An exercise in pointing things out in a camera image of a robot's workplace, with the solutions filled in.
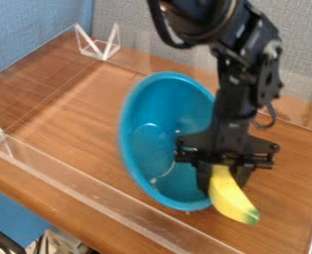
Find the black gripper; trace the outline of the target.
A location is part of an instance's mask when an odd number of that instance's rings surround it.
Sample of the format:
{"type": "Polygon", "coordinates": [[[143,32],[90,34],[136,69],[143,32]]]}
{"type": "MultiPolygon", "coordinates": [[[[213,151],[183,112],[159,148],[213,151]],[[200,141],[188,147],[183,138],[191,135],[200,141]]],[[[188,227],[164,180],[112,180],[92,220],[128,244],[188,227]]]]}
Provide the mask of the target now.
{"type": "Polygon", "coordinates": [[[272,167],[272,157],[279,151],[279,145],[251,136],[247,132],[248,123],[256,129],[266,130],[274,125],[275,117],[271,117],[268,124],[260,125],[250,118],[228,120],[212,114],[209,126],[203,131],[176,138],[175,161],[197,166],[197,188],[204,194],[208,194],[212,165],[231,167],[231,174],[240,188],[255,168],[272,167]]]}

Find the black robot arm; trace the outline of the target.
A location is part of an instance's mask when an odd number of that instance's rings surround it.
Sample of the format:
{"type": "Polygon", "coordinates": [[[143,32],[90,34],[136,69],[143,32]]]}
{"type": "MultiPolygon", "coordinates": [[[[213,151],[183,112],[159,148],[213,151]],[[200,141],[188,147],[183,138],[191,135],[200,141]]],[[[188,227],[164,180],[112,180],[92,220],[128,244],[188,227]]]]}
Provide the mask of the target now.
{"type": "Polygon", "coordinates": [[[208,190],[217,165],[242,187],[255,169],[272,166],[279,149],[248,134],[250,127],[272,127],[255,115],[259,108],[274,110],[283,87],[278,29],[248,0],[147,0],[147,5],[164,44],[180,50],[205,45],[217,60],[212,120],[204,130],[179,136],[176,159],[196,168],[200,191],[208,190]]]}

